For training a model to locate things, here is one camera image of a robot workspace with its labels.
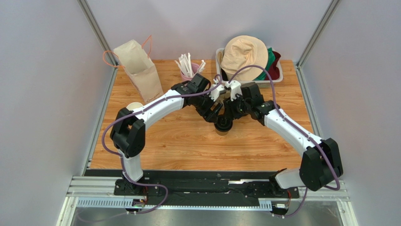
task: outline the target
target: wooden tabletop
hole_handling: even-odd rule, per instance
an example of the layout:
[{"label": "wooden tabletop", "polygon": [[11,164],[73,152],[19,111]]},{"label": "wooden tabletop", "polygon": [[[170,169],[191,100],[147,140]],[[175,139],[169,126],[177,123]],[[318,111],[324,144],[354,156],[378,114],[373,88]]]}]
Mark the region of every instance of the wooden tabletop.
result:
[{"label": "wooden tabletop", "polygon": [[[154,60],[163,91],[181,82],[180,71],[172,60]],[[204,77],[216,74],[214,60],[206,61]],[[312,131],[293,62],[281,60],[284,80],[276,83],[277,103],[305,129]],[[271,88],[261,88],[265,100],[272,99]],[[132,102],[144,103],[123,70],[119,70],[106,110],[101,133],[117,112]],[[106,144],[115,150],[112,140]],[[141,152],[143,169],[155,170],[280,170],[300,166],[298,153],[278,134],[250,116],[234,121],[226,136],[219,136],[212,123],[200,117],[193,106],[169,114],[146,132]],[[105,151],[100,138],[93,155],[92,169],[121,169],[117,156]]]}]

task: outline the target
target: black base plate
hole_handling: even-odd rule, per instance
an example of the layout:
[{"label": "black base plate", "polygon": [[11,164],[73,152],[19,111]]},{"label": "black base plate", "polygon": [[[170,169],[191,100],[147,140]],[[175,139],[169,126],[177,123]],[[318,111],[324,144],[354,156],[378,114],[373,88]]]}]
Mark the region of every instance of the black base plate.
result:
[{"label": "black base plate", "polygon": [[[259,206],[258,198],[288,198],[287,190],[274,191],[268,181],[253,181],[243,184],[228,184],[241,179],[268,179],[275,172],[244,171],[186,171],[186,170],[144,170],[144,177],[138,182],[162,184],[168,188],[164,205],[180,206]],[[89,169],[85,176],[121,177],[121,170]],[[115,195],[145,195],[141,187],[124,187],[119,179]],[[289,188],[292,198],[299,198],[298,190]],[[148,204],[160,203],[165,194],[161,187],[148,187]]]}]

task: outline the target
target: white basket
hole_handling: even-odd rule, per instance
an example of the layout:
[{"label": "white basket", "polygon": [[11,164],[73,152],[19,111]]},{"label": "white basket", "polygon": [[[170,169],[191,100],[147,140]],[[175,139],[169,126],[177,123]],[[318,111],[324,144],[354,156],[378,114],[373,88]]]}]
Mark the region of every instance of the white basket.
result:
[{"label": "white basket", "polygon": [[[217,49],[217,51],[216,51],[216,70],[217,70],[217,73],[218,74],[221,74],[221,67],[220,67],[220,63],[218,62],[218,59],[217,59],[217,55],[218,55],[218,53],[219,52],[223,52],[223,54],[224,54],[224,48],[219,48],[219,49]],[[277,82],[281,82],[281,81],[283,81],[283,70],[282,70],[282,68],[281,68],[281,64],[280,64],[280,61],[278,61],[277,62],[277,68],[280,70],[280,76],[279,76],[279,78],[277,79],[277,80],[273,80],[273,83],[277,83]],[[250,83],[250,82],[254,82],[254,83],[256,83],[257,84],[257,86],[258,87],[260,87],[260,88],[268,88],[268,87],[270,87],[270,81],[269,80],[263,80],[263,81],[261,81],[261,80],[256,80],[256,81],[239,81],[241,84],[245,84],[245,83]]]}]

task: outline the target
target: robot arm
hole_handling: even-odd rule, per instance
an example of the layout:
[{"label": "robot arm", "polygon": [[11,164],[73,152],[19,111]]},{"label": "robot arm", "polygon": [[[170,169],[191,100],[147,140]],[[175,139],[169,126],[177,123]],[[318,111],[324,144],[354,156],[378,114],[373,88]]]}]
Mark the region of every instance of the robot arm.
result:
[{"label": "robot arm", "polygon": [[[273,101],[264,101],[255,83],[241,85],[237,81],[232,81],[231,83],[226,83],[225,86],[218,85],[216,89],[208,94],[192,95],[204,91],[208,83],[207,79],[196,74],[192,81],[173,86],[164,96],[134,111],[143,111],[160,99],[165,99],[166,101],[154,105],[150,110],[138,114],[136,117],[130,117],[114,125],[110,137],[114,142],[114,146],[122,154],[125,169],[133,180],[138,181],[143,176],[140,165],[140,152],[145,145],[145,131],[147,128],[169,113],[187,105],[195,106],[198,114],[205,121],[214,123],[216,131],[219,133],[227,133],[233,126],[234,119],[239,119],[249,114],[252,119],[257,120],[263,126],[273,129],[286,139],[302,156],[302,163],[300,168],[279,170],[270,177],[271,183],[274,184],[277,190],[306,186],[312,191],[317,191],[334,179],[317,147],[309,140],[310,137],[317,141],[318,145],[323,149],[337,176],[339,177],[343,174],[337,143],[331,138],[322,140],[322,138],[302,128],[288,117],[282,109],[278,109],[284,115],[286,119],[284,120],[275,109]],[[228,92],[230,92],[228,98],[220,99],[221,96],[228,94]],[[178,95],[183,96],[167,100],[167,97]],[[224,113],[219,114],[223,105],[225,107]],[[132,111],[123,108],[119,111],[117,119],[130,113]],[[287,121],[297,125],[309,137],[305,137]]]}]

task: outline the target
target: gray wall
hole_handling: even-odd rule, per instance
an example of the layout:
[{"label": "gray wall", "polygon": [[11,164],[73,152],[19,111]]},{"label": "gray wall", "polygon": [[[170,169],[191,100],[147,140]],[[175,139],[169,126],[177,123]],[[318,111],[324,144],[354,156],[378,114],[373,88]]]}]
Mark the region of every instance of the gray wall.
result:
[{"label": "gray wall", "polygon": [[0,1],[0,225],[55,225],[111,69],[77,1]]},{"label": "gray wall", "polygon": [[344,0],[303,72],[359,224],[399,225],[401,4]]},{"label": "gray wall", "polygon": [[241,34],[298,60],[331,0],[88,0],[111,48],[152,34],[152,59],[212,59]]}]

